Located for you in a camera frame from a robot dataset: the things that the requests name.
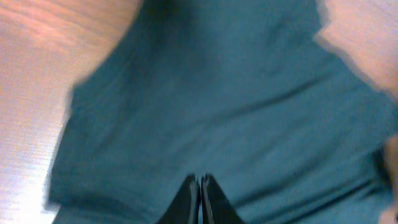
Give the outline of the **dark teal t-shirt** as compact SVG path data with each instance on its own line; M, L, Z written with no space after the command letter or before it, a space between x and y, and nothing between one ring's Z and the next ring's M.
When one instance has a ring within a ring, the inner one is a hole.
M397 105L314 41L318 3L145 1L73 90L55 223L155 223L211 174L246 223L377 223Z

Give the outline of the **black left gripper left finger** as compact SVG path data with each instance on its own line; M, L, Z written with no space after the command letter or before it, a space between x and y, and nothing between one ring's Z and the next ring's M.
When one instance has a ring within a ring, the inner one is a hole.
M198 224L200 184L195 175L186 176L176 196L157 224Z

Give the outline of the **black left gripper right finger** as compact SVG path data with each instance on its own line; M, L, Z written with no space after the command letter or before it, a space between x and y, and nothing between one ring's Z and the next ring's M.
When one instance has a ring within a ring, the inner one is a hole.
M204 224L244 224L211 174L201 178L201 205Z

